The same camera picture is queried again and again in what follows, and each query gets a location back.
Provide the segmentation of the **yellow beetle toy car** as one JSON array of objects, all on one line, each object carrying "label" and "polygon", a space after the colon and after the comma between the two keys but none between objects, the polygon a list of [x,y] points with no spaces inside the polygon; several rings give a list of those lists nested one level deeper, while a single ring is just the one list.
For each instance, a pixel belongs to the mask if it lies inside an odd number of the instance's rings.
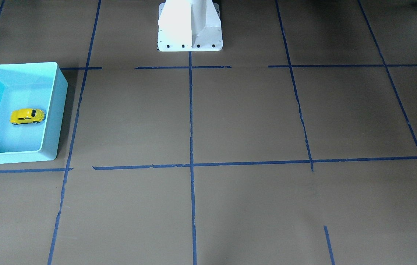
[{"label": "yellow beetle toy car", "polygon": [[23,108],[11,113],[10,123],[13,125],[39,124],[45,120],[46,114],[41,109]]}]

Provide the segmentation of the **light blue plastic bin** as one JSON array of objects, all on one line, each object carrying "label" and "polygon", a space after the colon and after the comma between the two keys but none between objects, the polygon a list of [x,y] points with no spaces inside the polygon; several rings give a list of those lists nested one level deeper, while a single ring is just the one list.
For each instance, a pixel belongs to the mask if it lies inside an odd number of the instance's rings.
[{"label": "light blue plastic bin", "polygon": [[0,65],[0,164],[57,157],[67,88],[56,62]]}]

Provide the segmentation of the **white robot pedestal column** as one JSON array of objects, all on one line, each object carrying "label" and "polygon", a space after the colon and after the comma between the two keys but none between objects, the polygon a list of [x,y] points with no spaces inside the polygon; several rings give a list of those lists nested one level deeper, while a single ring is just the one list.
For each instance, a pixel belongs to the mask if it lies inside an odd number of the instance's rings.
[{"label": "white robot pedestal column", "polygon": [[220,5],[212,0],[167,0],[159,5],[160,52],[216,52],[223,48]]}]

